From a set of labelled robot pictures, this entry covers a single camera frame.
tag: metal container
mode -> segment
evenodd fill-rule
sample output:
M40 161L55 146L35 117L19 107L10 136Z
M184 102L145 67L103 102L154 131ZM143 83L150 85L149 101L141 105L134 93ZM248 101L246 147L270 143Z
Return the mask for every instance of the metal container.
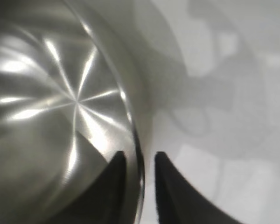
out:
M43 222L117 151L139 218L149 107L131 57L80 0L0 1L0 224Z

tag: white surface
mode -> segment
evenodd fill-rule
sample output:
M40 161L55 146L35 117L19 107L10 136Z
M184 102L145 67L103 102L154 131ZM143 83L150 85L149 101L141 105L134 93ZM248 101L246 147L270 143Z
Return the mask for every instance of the white surface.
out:
M189 182L243 223L280 224L280 0L93 6L147 76L152 155L167 152ZM149 171L141 224L157 224L153 165Z

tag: brushed metal surface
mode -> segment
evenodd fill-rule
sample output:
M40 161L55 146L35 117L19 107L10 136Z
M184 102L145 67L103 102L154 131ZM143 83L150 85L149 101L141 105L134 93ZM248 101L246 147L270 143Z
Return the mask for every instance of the brushed metal surface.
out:
M134 116L137 107L145 109L135 101L140 84L125 50L111 33L114 49L104 48L107 42L93 31L108 29L83 17L82 5L0 1L0 224L38 223L56 214L117 151L128 163L123 223L141 212L141 119Z

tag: stainless steel pot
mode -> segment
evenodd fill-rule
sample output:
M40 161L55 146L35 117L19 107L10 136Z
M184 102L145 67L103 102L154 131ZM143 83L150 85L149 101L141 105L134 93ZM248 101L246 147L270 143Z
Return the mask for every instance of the stainless steel pot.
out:
M128 52L82 0L0 1L0 224L45 221L117 151L139 219L149 103Z

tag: black plastic part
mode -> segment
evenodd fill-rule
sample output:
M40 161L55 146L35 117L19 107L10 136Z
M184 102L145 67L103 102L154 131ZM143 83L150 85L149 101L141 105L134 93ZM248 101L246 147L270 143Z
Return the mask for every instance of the black plastic part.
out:
M155 187L160 224L240 224L197 192L164 152L155 157Z
M126 184L126 159L117 152L78 199L45 224L119 224Z

